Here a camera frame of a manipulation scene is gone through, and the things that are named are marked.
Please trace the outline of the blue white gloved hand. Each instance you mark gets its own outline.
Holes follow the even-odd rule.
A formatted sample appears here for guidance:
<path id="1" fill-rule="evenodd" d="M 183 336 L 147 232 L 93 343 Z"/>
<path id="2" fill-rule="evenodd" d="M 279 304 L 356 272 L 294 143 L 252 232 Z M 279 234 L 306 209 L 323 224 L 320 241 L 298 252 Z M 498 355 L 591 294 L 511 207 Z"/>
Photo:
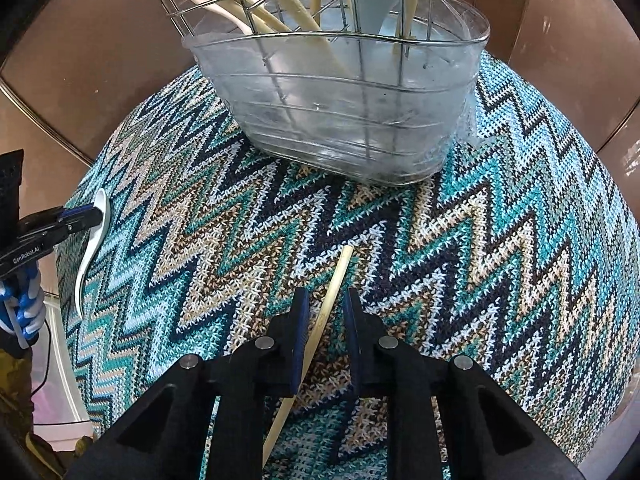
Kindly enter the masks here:
<path id="1" fill-rule="evenodd" d="M 47 308 L 38 263 L 21 266 L 1 280 L 1 333 L 26 350 L 37 340 Z"/>

